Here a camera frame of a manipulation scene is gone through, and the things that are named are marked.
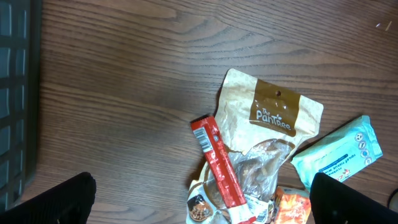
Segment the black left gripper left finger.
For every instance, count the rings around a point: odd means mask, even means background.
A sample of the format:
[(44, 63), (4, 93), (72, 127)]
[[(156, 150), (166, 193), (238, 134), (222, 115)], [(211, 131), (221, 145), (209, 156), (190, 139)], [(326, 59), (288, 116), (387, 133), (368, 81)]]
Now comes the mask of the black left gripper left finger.
[(95, 179), (82, 172), (2, 213), (1, 224), (86, 224), (95, 195)]

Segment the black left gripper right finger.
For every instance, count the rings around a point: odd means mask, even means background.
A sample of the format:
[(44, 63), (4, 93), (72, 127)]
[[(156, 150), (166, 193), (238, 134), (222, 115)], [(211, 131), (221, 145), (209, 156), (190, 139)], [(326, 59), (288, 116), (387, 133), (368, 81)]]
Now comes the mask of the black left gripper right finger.
[(397, 212), (318, 172), (310, 203), (316, 224), (397, 224)]

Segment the orange tissue pack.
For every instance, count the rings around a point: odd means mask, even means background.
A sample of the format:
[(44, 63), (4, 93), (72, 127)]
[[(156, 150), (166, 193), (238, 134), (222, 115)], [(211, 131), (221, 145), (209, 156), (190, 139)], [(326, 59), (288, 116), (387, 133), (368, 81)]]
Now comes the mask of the orange tissue pack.
[(276, 215), (274, 224), (306, 224), (311, 213), (309, 193), (278, 186), (275, 192)]

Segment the teal wet wipes pack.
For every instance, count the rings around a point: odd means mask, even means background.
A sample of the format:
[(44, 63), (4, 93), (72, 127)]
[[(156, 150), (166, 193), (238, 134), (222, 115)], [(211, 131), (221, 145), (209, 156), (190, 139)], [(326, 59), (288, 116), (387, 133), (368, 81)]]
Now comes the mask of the teal wet wipes pack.
[(344, 182), (382, 155), (370, 117), (362, 115), (295, 155), (292, 164), (310, 191), (315, 174)]

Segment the beige brown snack pouch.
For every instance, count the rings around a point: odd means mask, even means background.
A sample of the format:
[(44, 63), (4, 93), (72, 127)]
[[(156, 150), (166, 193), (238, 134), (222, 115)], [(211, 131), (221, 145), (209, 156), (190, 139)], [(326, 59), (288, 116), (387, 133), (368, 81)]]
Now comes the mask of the beige brown snack pouch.
[[(253, 223), (273, 223), (278, 171), (320, 130), (323, 105), (292, 90), (228, 70), (215, 118)], [(187, 223), (232, 223), (207, 160), (192, 181)]]

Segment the red stick sachet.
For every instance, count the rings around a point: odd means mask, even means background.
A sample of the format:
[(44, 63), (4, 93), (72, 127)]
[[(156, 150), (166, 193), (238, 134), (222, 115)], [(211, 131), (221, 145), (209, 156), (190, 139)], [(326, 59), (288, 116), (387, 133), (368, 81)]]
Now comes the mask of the red stick sachet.
[(215, 183), (231, 217), (231, 222), (237, 224), (253, 223), (256, 216), (248, 207), (215, 118), (207, 116), (192, 122), (191, 128), (215, 178)]

